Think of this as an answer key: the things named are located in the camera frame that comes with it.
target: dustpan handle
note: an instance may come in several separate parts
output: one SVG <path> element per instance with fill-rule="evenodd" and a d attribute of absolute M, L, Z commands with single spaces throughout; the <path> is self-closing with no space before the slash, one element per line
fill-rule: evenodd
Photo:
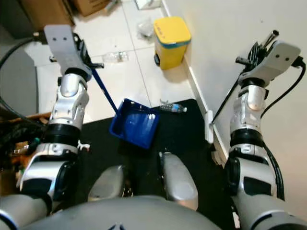
<path fill-rule="evenodd" d="M 109 101 L 110 105 L 112 106 L 112 108 L 114 109 L 115 113 L 117 116 L 119 116 L 119 111 L 116 108 L 112 98 L 110 97 L 110 94 L 107 92 L 105 85 L 102 83 L 97 71 L 95 69 L 92 69 L 92 74 L 93 77 L 95 78 L 96 82 L 98 83 L 99 87 L 101 88 L 102 92 L 105 94 L 107 100 Z"/>

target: black cable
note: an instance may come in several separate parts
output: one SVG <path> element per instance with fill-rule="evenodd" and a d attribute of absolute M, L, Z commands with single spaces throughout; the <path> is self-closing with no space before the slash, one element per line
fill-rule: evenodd
<path fill-rule="evenodd" d="M 212 120 L 212 124 L 214 123 L 215 119 L 218 117 L 218 115 L 220 114 L 220 112 L 222 111 L 222 109 L 224 108 L 225 104 L 227 103 L 229 97 L 232 95 L 233 91 L 236 89 L 238 85 L 238 79 L 235 81 L 234 85 L 231 87 L 230 91 L 227 93 L 225 99 L 223 100 L 220 108 L 218 109 L 218 111 L 216 112 L 213 120 Z"/>
<path fill-rule="evenodd" d="M 261 118 L 265 115 L 265 113 L 273 106 L 275 105 L 277 102 L 279 102 L 281 99 L 283 99 L 292 89 L 295 88 L 295 86 L 297 86 L 297 84 L 302 80 L 305 71 L 306 71 L 306 64 L 301 61 L 300 66 L 302 67 L 302 72 L 299 75 L 299 77 L 297 78 L 297 80 L 294 82 L 294 84 L 286 91 L 284 92 L 279 98 L 277 98 L 275 101 L 273 101 L 268 107 L 265 108 L 265 110 L 263 111 L 263 113 L 261 114 Z"/>
<path fill-rule="evenodd" d="M 13 48 L 11 48 L 4 56 L 3 58 L 0 60 L 0 70 L 2 68 L 2 66 L 4 65 L 5 61 L 11 56 L 11 54 L 16 51 L 19 47 L 27 44 L 27 43 L 30 43 L 34 41 L 33 38 L 28 38 L 20 43 L 18 43 L 17 45 L 15 45 Z M 4 99 L 1 97 L 0 95 L 0 104 L 2 104 L 8 111 L 10 111 L 11 113 L 15 114 L 16 116 L 20 117 L 22 120 L 24 121 L 27 121 L 27 122 L 30 122 L 32 123 L 33 125 L 36 125 L 38 127 L 44 127 L 43 125 L 39 124 L 39 123 L 36 123 L 35 121 L 33 120 L 30 120 L 29 118 L 25 117 L 24 115 L 16 112 L 15 110 L 13 110 L 5 101 Z"/>
<path fill-rule="evenodd" d="M 276 187 L 277 187 L 277 198 L 284 201 L 284 187 L 283 187 L 283 176 L 282 172 L 279 168 L 279 165 L 277 163 L 277 160 L 275 159 L 272 152 L 269 150 L 269 148 L 266 146 L 266 144 L 263 142 L 263 147 L 267 151 L 268 157 L 270 158 L 270 161 L 272 163 L 272 167 L 274 169 L 275 175 L 276 175 Z"/>

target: blue dustpan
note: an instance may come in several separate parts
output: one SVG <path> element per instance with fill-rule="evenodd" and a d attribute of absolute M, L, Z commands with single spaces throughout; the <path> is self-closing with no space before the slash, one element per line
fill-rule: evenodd
<path fill-rule="evenodd" d="M 159 113 L 126 98 L 117 109 L 97 71 L 93 69 L 92 73 L 116 113 L 109 129 L 110 133 L 120 139 L 148 149 L 158 125 Z"/>

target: yellow trash can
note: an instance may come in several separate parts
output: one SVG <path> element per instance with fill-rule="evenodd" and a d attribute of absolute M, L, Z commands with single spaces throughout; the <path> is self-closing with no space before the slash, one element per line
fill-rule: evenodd
<path fill-rule="evenodd" d="M 180 17 L 161 18 L 154 22 L 154 61 L 161 69 L 180 65 L 191 34 Z"/>

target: white wall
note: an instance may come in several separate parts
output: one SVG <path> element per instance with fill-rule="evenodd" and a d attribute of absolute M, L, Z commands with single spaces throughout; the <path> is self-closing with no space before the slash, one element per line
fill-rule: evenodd
<path fill-rule="evenodd" d="M 272 29 L 280 40 L 297 45 L 307 59 L 306 0 L 164 0 L 172 16 L 181 16 L 192 34 L 186 61 L 200 93 L 213 114 L 243 66 L 254 42 Z M 298 77 L 291 68 L 269 86 L 267 104 L 275 100 Z M 307 76 L 293 92 L 274 106 L 262 120 L 262 132 L 283 172 L 285 196 L 290 209 L 307 220 Z M 216 121 L 224 150 L 229 149 L 229 123 L 236 95 Z"/>

